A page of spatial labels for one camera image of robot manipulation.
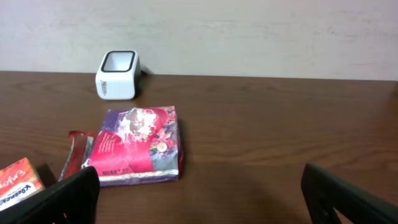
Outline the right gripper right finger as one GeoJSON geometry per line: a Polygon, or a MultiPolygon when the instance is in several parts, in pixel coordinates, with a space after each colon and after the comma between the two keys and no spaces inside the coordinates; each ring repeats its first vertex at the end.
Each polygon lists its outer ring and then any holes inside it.
{"type": "Polygon", "coordinates": [[[306,164],[301,189],[312,223],[397,224],[397,207],[315,164],[306,164]]]}

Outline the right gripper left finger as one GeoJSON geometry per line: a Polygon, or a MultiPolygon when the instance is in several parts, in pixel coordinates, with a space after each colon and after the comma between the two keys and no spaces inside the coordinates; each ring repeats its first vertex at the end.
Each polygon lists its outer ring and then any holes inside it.
{"type": "Polygon", "coordinates": [[[96,169],[86,167],[1,211],[1,224],[94,224],[99,192],[96,169]]]}

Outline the red orange snack bar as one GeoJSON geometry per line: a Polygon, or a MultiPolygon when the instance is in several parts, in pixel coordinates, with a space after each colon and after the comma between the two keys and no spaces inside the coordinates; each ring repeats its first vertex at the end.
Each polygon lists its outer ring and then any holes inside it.
{"type": "Polygon", "coordinates": [[[70,151],[58,179],[59,181],[66,179],[81,169],[90,154],[97,135],[97,133],[85,131],[69,132],[70,151]]]}

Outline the purple red tissue pack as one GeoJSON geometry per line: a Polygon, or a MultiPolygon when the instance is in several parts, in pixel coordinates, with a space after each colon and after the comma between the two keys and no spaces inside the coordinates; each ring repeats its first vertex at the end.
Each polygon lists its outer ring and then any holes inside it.
{"type": "Polygon", "coordinates": [[[174,181],[183,151],[174,106],[108,110],[83,167],[102,187],[174,181]]]}

